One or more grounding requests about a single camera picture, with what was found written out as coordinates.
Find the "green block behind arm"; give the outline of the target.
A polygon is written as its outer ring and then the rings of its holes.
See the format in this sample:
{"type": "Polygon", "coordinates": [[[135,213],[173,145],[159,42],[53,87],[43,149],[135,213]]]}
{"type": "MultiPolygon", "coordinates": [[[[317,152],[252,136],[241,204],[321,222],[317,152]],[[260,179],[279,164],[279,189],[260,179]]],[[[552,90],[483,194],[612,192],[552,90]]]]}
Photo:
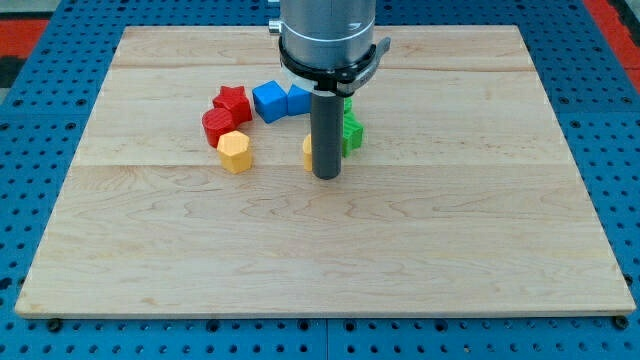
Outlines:
{"type": "Polygon", "coordinates": [[[344,113],[350,113],[352,111],[352,98],[348,97],[344,99],[344,113]]]}

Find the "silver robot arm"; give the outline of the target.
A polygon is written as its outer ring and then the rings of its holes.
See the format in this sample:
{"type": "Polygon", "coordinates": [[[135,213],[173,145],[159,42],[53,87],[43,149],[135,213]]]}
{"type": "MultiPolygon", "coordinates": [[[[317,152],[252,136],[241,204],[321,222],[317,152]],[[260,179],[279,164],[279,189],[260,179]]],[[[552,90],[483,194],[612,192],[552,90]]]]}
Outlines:
{"type": "Polygon", "coordinates": [[[373,44],[375,11],[375,0],[281,0],[282,48],[311,68],[352,65],[373,44]]]}

